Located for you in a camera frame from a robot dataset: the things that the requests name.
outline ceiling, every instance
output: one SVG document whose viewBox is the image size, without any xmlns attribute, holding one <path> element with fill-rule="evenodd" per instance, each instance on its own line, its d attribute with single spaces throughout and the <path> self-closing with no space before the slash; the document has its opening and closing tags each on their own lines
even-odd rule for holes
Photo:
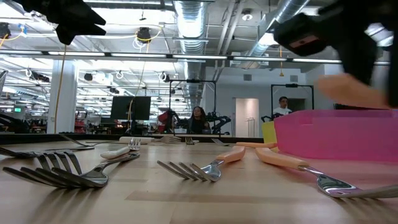
<svg viewBox="0 0 398 224">
<path fill-rule="evenodd" d="M 227 54 L 240 52 L 244 54 L 254 45 L 257 39 L 257 27 L 262 16 L 277 7 L 278 0 L 260 1 L 246 0 L 244 8 L 251 10 L 252 19 L 244 21 L 240 14 L 235 30 L 228 29 L 233 32 L 233 39 L 228 48 Z M 332 2 L 332 0 L 312 0 L 303 10 L 307 13 L 314 13 L 315 9 Z M 230 0 L 216 0 L 209 3 L 206 18 L 206 37 L 207 44 L 205 54 L 214 55 L 216 53 L 219 39 L 223 30 L 223 21 L 227 15 L 226 9 L 230 4 Z M 68 51 L 87 51 L 87 52 L 141 52 L 141 53 L 159 53 L 159 54 L 180 54 L 180 42 L 176 40 L 178 37 L 178 29 L 176 23 L 176 14 L 172 11 L 156 11 L 142 9 L 127 9 L 123 4 L 110 5 L 99 4 L 102 8 L 93 8 L 107 24 L 103 29 L 107 31 L 106 36 L 78 36 L 68 46 Z M 47 50 L 62 51 L 61 44 L 54 33 L 55 24 L 46 21 L 45 17 L 38 13 L 26 13 L 20 5 L 11 0 L 4 0 L 0 3 L 0 22 L 10 23 L 11 38 L 21 35 L 21 25 L 24 27 L 26 34 L 22 34 L 15 40 L 5 41 L 1 50 Z M 135 34 L 140 27 L 149 27 L 152 37 L 149 45 L 140 45 L 136 41 Z M 280 57 L 282 51 L 283 57 L 297 57 L 296 55 L 280 48 L 268 48 L 266 54 L 270 57 Z M 335 59 L 336 54 L 330 50 L 312 55 L 312 58 Z M 76 65 L 80 69 L 79 85 L 104 85 L 103 82 L 112 82 L 114 86 L 138 85 L 142 77 L 141 85 L 151 86 L 153 89 L 147 90 L 146 95 L 154 97 L 152 100 L 152 112 L 158 113 L 158 108 L 168 106 L 168 83 L 160 80 L 159 76 L 163 73 L 169 74 L 174 79 L 184 79 L 184 63 L 183 62 L 137 62 L 137 61 L 107 61 L 107 60 L 75 60 Z M 52 60 L 41 58 L 0 58 L 0 68 L 9 70 L 6 79 L 6 87 L 0 101 L 0 110 L 3 105 L 19 105 L 23 102 L 33 101 L 40 103 L 26 103 L 34 114 L 42 114 L 47 111 L 50 87 L 21 87 L 12 86 L 15 84 L 38 84 L 41 81 L 29 78 L 28 70 L 43 74 L 51 79 L 52 76 Z M 206 63 L 208 66 L 207 77 L 212 77 L 214 73 L 213 63 Z M 227 68 L 221 73 L 219 83 L 233 83 L 234 85 L 246 85 L 241 80 L 241 74 L 247 73 L 241 68 Z M 291 68 L 292 73 L 298 73 L 304 76 L 305 72 L 312 69 L 314 64 L 307 63 L 284 63 L 285 69 Z M 275 83 L 280 82 L 280 72 L 273 72 L 273 69 L 280 69 L 279 62 L 270 62 L 266 70 L 253 70 L 251 73 L 275 73 L 267 78 L 261 75 L 255 76 L 258 83 Z M 86 73 L 95 75 L 107 75 L 111 77 L 105 80 L 94 80 L 88 82 L 84 79 Z M 119 88 L 123 95 L 136 94 L 135 90 L 129 88 Z M 78 108 L 91 110 L 94 113 L 109 114 L 111 97 L 114 95 L 109 92 L 108 88 L 79 88 L 78 90 Z M 137 91 L 137 95 L 145 95 L 144 90 Z M 185 116 L 190 113 L 187 104 L 184 102 L 186 95 L 183 91 L 177 90 L 174 94 L 175 99 L 179 102 L 174 103 L 174 109 L 181 115 Z"/>
</svg>

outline wooden table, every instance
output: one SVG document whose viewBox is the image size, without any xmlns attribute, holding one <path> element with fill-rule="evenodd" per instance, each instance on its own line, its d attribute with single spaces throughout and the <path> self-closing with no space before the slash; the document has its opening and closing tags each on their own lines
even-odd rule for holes
<svg viewBox="0 0 398 224">
<path fill-rule="evenodd" d="M 6 146 L 14 150 L 74 146 L 49 142 Z M 100 152 L 120 144 L 103 144 L 76 152 L 90 170 Z M 0 172 L 0 223 L 398 223 L 398 200 L 338 200 L 320 193 L 315 176 L 259 161 L 248 149 L 242 161 L 221 168 L 217 183 L 182 180 L 160 168 L 157 160 L 208 164 L 229 150 L 215 144 L 141 146 L 135 161 L 106 169 L 111 180 L 99 190 L 53 189 L 23 182 Z M 398 165 L 348 161 L 312 161 L 333 177 L 364 189 L 398 183 Z M 0 156 L 0 166 L 37 167 L 35 160 Z"/>
</svg>

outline pink plastic bin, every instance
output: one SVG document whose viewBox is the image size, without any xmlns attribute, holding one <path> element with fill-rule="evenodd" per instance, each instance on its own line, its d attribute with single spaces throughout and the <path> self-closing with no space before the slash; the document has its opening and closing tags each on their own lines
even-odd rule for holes
<svg viewBox="0 0 398 224">
<path fill-rule="evenodd" d="M 275 119 L 275 131 L 291 155 L 398 162 L 398 111 L 298 111 Z"/>
</svg>

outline woman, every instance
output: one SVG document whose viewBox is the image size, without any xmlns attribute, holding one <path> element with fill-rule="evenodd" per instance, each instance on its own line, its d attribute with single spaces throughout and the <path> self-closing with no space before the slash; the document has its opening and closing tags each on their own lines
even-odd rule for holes
<svg viewBox="0 0 398 224">
<path fill-rule="evenodd" d="M 200 106 L 193 109 L 191 118 L 188 120 L 187 134 L 201 134 L 203 130 L 210 130 L 210 125 L 206 121 L 205 110 Z"/>
</svg>

